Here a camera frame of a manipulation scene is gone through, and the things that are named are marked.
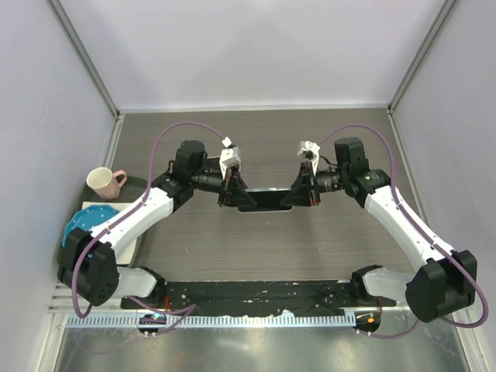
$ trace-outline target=mug handle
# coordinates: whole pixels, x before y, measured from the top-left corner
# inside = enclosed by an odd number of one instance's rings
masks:
[[[118,170],[118,171],[114,172],[113,176],[114,176],[114,178],[115,178],[115,180],[116,180],[116,181],[117,181],[117,177],[118,177],[118,176],[124,176],[124,178],[123,178],[123,179],[119,182],[119,187],[120,187],[120,188],[121,188],[121,187],[125,184],[125,182],[127,181],[127,174],[126,174],[126,172],[125,172],[124,170]]]

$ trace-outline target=white wall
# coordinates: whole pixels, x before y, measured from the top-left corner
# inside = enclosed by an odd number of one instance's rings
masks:
[[[1,2],[0,369],[35,370],[54,254],[112,118],[48,5]]]
[[[496,350],[496,2],[460,2],[397,114],[430,222],[479,263]]]
[[[121,109],[384,104],[443,0],[63,0]]]

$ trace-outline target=pink mug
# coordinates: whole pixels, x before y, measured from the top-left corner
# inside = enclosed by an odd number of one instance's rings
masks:
[[[124,178],[118,182],[117,177],[123,175]],[[112,200],[119,197],[121,187],[127,181],[127,175],[124,170],[118,170],[114,173],[106,167],[100,167],[92,170],[86,177],[86,184],[92,188],[96,194],[104,200]]]

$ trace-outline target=blue plate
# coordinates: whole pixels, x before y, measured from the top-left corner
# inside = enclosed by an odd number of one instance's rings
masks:
[[[80,210],[72,217],[71,221],[66,224],[62,246],[65,246],[67,235],[75,228],[79,227],[84,231],[88,231],[93,227],[110,220],[117,214],[119,214],[119,211],[108,204],[90,205],[89,207]]]

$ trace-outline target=table surface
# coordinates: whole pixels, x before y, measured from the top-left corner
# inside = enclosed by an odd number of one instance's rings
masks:
[[[291,185],[301,162],[296,156],[300,140],[317,142],[344,124],[370,124],[393,145],[398,186],[414,205],[388,114],[381,108],[126,115],[112,169],[146,177],[155,139],[182,120],[207,122],[229,136],[242,150],[241,171],[251,188]],[[389,173],[386,149],[373,133],[347,129],[340,135],[360,137],[370,166]],[[210,156],[220,154],[215,135],[197,127],[176,128],[159,146],[154,176],[167,169],[183,140],[192,139],[204,142]],[[332,139],[321,155],[334,158]],[[145,240],[138,264],[174,281],[347,279],[371,264],[411,270],[383,226],[344,192],[323,195],[322,204],[313,208],[246,214],[220,208],[215,195],[196,191],[184,207],[151,228]]]

